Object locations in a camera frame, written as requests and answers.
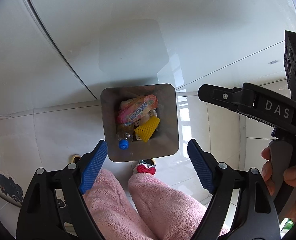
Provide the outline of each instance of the pink plastic wrapper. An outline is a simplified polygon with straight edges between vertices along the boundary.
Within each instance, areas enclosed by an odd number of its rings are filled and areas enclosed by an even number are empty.
[[[132,101],[127,101],[119,111],[118,122],[124,124],[133,123],[154,108],[158,107],[158,99],[155,95],[139,96]]]

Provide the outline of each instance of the hand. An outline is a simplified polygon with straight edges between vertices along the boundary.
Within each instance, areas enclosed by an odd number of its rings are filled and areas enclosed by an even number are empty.
[[[275,192],[275,183],[272,181],[272,165],[271,165],[271,157],[270,157],[270,148],[267,147],[261,152],[261,156],[268,160],[262,167],[262,177],[264,181],[266,182],[267,188],[269,190],[270,195],[273,195]],[[296,187],[296,166],[293,166],[291,168],[288,168],[283,173],[284,181],[292,186]],[[289,211],[289,213],[286,215],[287,218],[290,218],[294,223],[296,222],[296,202]]]

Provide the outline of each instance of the trash can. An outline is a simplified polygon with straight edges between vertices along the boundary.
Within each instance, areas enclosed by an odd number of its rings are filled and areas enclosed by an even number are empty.
[[[121,101],[154,94],[158,98],[157,116],[160,119],[147,143],[136,140],[121,150],[116,138],[116,117]],[[170,84],[136,87],[106,88],[100,95],[105,140],[108,156],[114,162],[137,161],[175,154],[179,149],[176,92]]]

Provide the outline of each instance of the screw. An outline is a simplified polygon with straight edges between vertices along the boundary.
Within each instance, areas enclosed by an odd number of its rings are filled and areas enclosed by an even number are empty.
[[[74,168],[76,168],[77,167],[77,164],[75,164],[75,163],[69,163],[68,164],[68,169],[69,170],[73,170]]]
[[[228,165],[226,164],[226,163],[219,163],[219,168],[221,168],[221,169],[226,169],[227,167],[228,167]]]
[[[259,171],[256,168],[252,168],[251,173],[254,175],[257,175],[259,173]]]
[[[38,170],[36,170],[36,173],[38,175],[43,174],[44,173],[44,169],[43,168],[39,168]]]

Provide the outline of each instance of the blue gripper pad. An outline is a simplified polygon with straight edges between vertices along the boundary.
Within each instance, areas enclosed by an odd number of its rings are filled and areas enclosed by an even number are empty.
[[[210,194],[214,194],[215,191],[215,185],[213,183],[213,173],[214,173],[214,167],[213,170],[208,166],[203,154],[209,154],[211,156],[208,159],[210,159],[211,164],[216,165],[217,161],[210,153],[204,152],[198,143],[195,141],[195,139],[191,139],[188,142],[188,155],[192,162],[193,167],[195,168],[195,171],[199,177],[199,180],[202,184],[202,187],[207,189]]]
[[[79,191],[83,195],[87,190],[91,189],[98,173],[103,166],[103,163],[107,157],[108,147],[107,143],[101,140],[101,144],[97,145],[94,149],[95,153],[92,159],[89,161],[86,168],[83,170],[81,175],[81,183]]]

